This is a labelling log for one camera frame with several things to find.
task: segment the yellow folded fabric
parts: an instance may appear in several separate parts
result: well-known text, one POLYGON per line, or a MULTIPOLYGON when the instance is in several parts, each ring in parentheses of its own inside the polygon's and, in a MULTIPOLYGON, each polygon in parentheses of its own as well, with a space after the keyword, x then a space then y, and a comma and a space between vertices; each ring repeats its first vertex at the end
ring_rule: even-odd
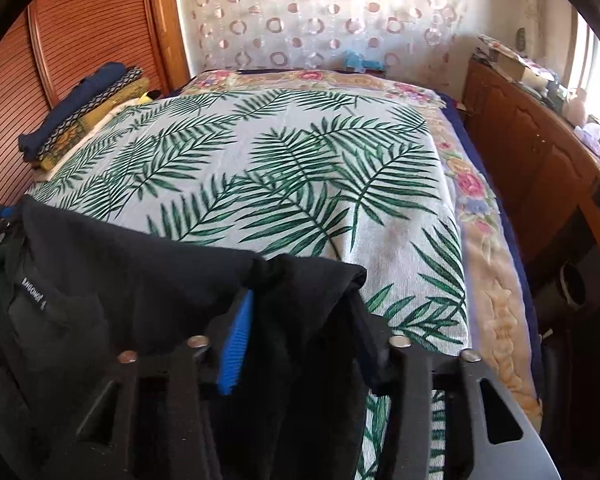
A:
POLYGON ((149 88, 149 80, 145 77, 129 83, 104 101, 91 112, 78 118, 74 124, 69 126, 56 140, 51 150, 40 161, 43 171, 51 170, 94 126, 98 124, 116 106, 130 99, 136 99, 144 95, 149 88))

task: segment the palm leaf print blanket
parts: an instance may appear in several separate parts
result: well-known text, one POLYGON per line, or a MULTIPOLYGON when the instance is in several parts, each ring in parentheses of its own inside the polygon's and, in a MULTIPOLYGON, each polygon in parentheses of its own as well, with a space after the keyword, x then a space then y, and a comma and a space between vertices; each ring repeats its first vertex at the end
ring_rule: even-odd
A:
MULTIPOLYGON (((127 108, 31 193, 186 243, 360 264, 370 311, 428 349, 480 348, 533 417, 524 306, 493 193, 440 105, 371 76, 208 72, 178 97, 127 108)), ((442 478, 444 403, 432 396, 430 474, 442 478)), ((390 408, 366 403, 357 479, 374 476, 390 408)))

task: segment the patterned folded fabric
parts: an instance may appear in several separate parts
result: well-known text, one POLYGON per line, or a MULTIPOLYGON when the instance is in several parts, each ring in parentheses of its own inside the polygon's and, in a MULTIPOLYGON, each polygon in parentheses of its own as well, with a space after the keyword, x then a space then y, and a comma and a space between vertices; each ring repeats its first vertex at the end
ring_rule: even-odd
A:
POLYGON ((96 95, 93 99, 91 99, 87 104, 76 110, 73 114, 68 116, 62 123, 54 130, 54 132, 49 136, 49 138, 45 141, 42 147, 38 150, 38 160, 42 160, 44 156, 53 148, 56 143, 56 140, 64 134, 66 130, 68 130, 78 118, 83 115, 91 112, 97 106, 100 106, 104 101, 112 97, 116 92, 124 88, 129 83, 140 79, 142 76, 142 70, 138 67, 132 67, 126 71, 125 75, 123 75, 120 79, 118 79, 113 85, 111 85, 108 89, 106 89, 101 94, 96 95))
POLYGON ((51 170, 81 139, 83 139, 113 108, 129 99, 139 98, 149 88, 145 77, 133 81, 99 106, 75 120, 57 138, 51 149, 40 160, 40 168, 51 170))

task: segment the wooden dresser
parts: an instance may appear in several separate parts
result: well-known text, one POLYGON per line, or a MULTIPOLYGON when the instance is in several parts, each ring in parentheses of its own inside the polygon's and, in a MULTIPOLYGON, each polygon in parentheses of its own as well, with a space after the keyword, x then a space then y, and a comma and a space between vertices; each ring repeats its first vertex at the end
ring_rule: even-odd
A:
POLYGON ((559 237, 557 250, 564 256, 556 262, 569 257, 564 245, 575 246, 586 235, 600 248, 600 160, 564 119, 475 61, 469 63, 463 102, 466 129, 513 225, 525 266, 551 260, 546 253, 559 237), (565 235, 574 218, 584 218, 589 232, 565 235))

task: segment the floral mattress cover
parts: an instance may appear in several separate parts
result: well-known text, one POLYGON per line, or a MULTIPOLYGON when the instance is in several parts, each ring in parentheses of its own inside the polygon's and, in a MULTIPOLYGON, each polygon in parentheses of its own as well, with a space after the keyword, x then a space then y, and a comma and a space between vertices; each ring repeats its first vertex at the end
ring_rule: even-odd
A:
MULTIPOLYGON (((206 72, 127 108, 30 193, 173 240, 360 264, 370 311, 426 348, 479 349, 539 427, 520 280, 444 106, 368 75, 206 72)), ((430 476, 442 478, 432 396, 430 476)), ((388 410, 368 396, 357 479, 375 473, 388 410)))

